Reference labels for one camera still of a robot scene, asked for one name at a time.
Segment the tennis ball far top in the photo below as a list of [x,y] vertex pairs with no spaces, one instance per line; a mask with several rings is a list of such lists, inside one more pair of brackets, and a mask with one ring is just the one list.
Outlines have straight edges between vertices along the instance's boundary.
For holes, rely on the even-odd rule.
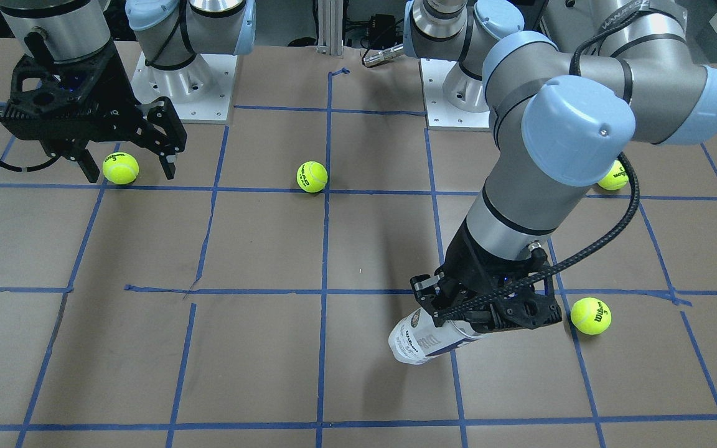
[[139,164],[130,154],[117,151],[106,156],[102,164],[105,178],[116,185],[127,185],[136,181]]

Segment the tennis ball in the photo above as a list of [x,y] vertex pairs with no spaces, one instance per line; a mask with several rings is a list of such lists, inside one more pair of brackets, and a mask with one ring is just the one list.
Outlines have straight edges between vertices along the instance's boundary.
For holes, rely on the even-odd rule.
[[136,181],[139,164],[130,154],[117,151],[106,156],[102,164],[105,178],[116,185],[127,185]]
[[310,194],[324,190],[328,183],[326,167],[317,161],[307,161],[301,164],[296,171],[296,181],[299,187]]
[[605,191],[618,191],[629,183],[629,175],[621,161],[614,161],[608,173],[597,182],[597,186]]
[[581,334],[599,335],[609,328],[612,315],[609,306],[602,300],[584,297],[572,306],[570,320]]

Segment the tennis ball centre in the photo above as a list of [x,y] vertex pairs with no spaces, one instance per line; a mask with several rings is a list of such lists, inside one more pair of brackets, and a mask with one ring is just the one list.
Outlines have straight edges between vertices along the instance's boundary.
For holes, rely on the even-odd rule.
[[296,181],[299,187],[310,194],[324,190],[328,183],[326,167],[317,161],[307,161],[301,164],[296,171]]
[[584,297],[572,306],[570,320],[581,334],[599,335],[609,328],[612,315],[609,306],[602,300]]

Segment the tennis ball upper middle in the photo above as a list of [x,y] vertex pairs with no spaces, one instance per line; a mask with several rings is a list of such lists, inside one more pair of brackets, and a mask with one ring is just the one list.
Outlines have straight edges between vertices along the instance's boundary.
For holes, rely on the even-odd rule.
[[629,183],[629,175],[621,161],[614,161],[608,173],[597,182],[597,186],[605,191],[618,191]]

